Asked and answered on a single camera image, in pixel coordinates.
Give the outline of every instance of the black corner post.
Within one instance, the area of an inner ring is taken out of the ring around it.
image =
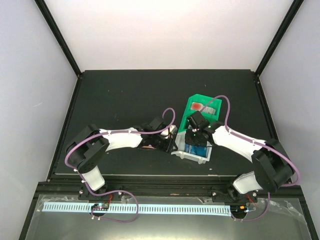
[[[291,4],[288,12],[286,13],[278,31],[274,35],[268,49],[266,50],[258,68],[255,71],[255,74],[259,77],[263,70],[265,69],[267,63],[269,62],[272,54],[276,50],[278,44],[280,43],[282,37],[286,33],[290,23],[294,19],[296,13],[298,12],[301,4],[304,2],[304,0],[294,0],[293,3]]]
[[[58,41],[64,55],[66,56],[67,60],[69,61],[75,75],[77,77],[81,76],[80,68],[78,67],[76,60],[74,59],[74,56],[72,55],[64,37],[62,36],[53,16],[51,15],[49,8],[47,7],[47,4],[44,0],[34,0],[37,4],[38,8],[40,9],[46,23],[49,25],[53,35],[55,36],[55,39]]]

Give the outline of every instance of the green tray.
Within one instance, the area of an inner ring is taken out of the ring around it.
[[[204,95],[201,95],[201,94],[195,94],[195,95],[193,95],[193,96],[188,98],[188,102],[186,104],[186,107],[185,107],[185,110],[184,110],[184,113],[183,113],[183,117],[182,117],[182,121],[181,121],[179,130],[178,130],[178,133],[187,130],[187,127],[188,127],[187,117],[189,117],[191,114],[193,114],[195,112],[195,110],[191,110],[191,104],[193,102],[195,102],[195,103],[200,103],[200,104],[206,105],[211,99],[212,99],[212,97],[204,96]],[[213,102],[211,102],[209,104],[208,107],[215,109],[214,115],[208,114],[208,113],[205,113],[205,112],[202,112],[201,114],[210,123],[212,123],[214,121],[217,121],[218,118],[219,118],[221,103],[222,103],[221,99],[215,99]]]

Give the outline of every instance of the blue object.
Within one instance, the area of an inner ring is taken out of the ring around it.
[[[194,145],[185,144],[184,151],[186,153],[197,155],[200,157],[206,157],[207,155],[207,148],[204,146],[194,146]]]

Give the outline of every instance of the white ruler strip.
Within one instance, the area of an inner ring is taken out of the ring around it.
[[[89,213],[95,203],[85,202],[45,202],[43,212]],[[95,210],[94,213],[135,214],[136,204],[111,203],[109,209]],[[218,215],[231,216],[230,206],[224,205],[177,205],[177,204],[139,204],[139,214],[175,215]]]

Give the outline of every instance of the red object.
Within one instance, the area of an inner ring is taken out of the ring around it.
[[[110,199],[109,199],[108,204],[110,204],[110,203],[111,203],[112,197],[113,197],[113,195],[112,195],[112,194],[110,194]]]
[[[254,205],[256,208],[258,208],[257,204],[255,204],[254,201],[252,201],[252,199],[249,197],[248,194],[246,194],[245,196],[246,196],[247,199],[249,199],[249,201],[250,201],[251,203],[253,203],[253,205]]]
[[[192,105],[191,105],[191,109],[198,111],[198,110],[201,109],[201,104],[200,104],[200,103],[197,103],[197,102],[194,102],[194,103],[192,103]]]

